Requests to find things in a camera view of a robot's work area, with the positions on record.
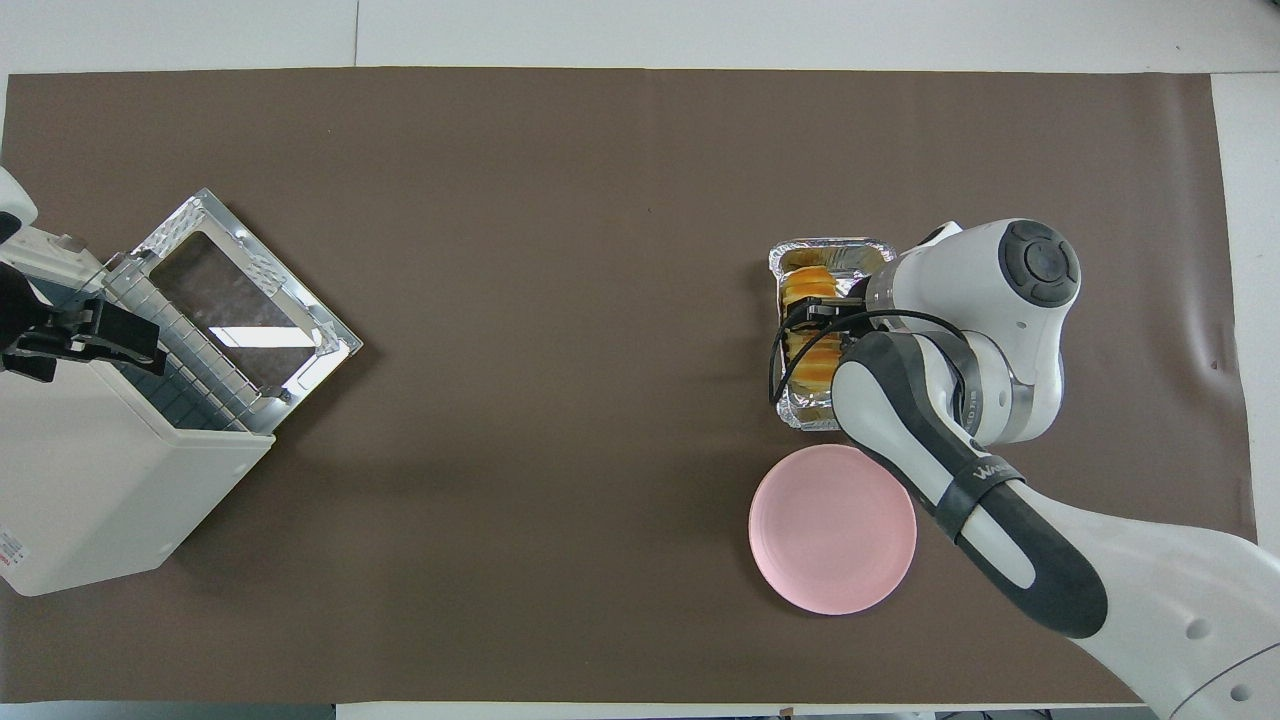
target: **black strap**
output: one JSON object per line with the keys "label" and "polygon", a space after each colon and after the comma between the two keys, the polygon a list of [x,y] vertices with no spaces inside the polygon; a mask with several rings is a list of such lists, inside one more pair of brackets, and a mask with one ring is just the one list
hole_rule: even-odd
{"label": "black strap", "polygon": [[960,529],[969,521],[969,515],[973,515],[973,509],[982,502],[982,496],[1001,483],[1023,479],[1018,470],[998,455],[974,457],[973,462],[955,474],[942,493],[942,500],[933,512],[933,521],[954,543],[960,537]]}

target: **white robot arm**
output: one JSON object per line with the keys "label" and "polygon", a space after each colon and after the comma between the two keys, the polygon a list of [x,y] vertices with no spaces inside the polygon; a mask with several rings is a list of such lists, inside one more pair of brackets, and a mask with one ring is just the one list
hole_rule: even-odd
{"label": "white robot arm", "polygon": [[[975,278],[955,283],[954,278]],[[1274,717],[1280,561],[1225,533],[1088,512],[1033,491],[987,443],[1027,439],[1061,400],[1070,245],[1032,220],[940,228],[867,284],[879,322],[845,354],[845,433],[1020,610],[1083,647],[1157,715]]]}

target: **table surface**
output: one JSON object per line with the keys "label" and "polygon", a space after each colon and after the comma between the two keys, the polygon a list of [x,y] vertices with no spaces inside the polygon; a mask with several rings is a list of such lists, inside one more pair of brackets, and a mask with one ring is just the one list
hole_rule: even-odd
{"label": "table surface", "polygon": [[[1260,543],[1280,550],[1280,12],[1267,3],[896,3],[472,6],[392,0],[83,6],[10,3],[0,72],[367,64],[1210,72],[1231,241]],[[147,42],[118,42],[145,29]],[[396,712],[404,708],[381,708]]]}

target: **wire rack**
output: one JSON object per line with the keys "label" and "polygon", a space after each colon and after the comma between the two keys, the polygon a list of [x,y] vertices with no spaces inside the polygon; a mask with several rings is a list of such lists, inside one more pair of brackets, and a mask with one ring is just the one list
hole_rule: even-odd
{"label": "wire rack", "polygon": [[124,378],[175,428],[246,430],[241,419],[274,396],[255,386],[151,283],[146,258],[108,265],[114,266],[101,274],[108,299],[159,325],[160,345],[169,354],[163,377],[124,368]]}

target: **black button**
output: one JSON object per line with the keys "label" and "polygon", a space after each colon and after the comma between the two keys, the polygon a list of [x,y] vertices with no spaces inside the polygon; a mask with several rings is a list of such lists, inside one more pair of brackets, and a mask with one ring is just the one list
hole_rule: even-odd
{"label": "black button", "polygon": [[1005,243],[1005,270],[1015,287],[1021,287],[1032,282],[1032,274],[1027,272],[1027,263],[1023,260],[1023,245],[1020,242]]}
{"label": "black button", "polygon": [[1032,242],[1027,246],[1023,258],[1027,260],[1027,269],[1047,283],[1057,282],[1066,274],[1066,255],[1048,241]]}
{"label": "black button", "polygon": [[1066,277],[1080,282],[1080,260],[1075,256],[1075,250],[1065,240],[1057,243],[1057,249],[1066,256]]}
{"label": "black button", "polygon": [[1041,302],[1062,302],[1071,296],[1071,288],[1066,283],[1046,284],[1039,283],[1032,288],[1032,297],[1039,300]]}

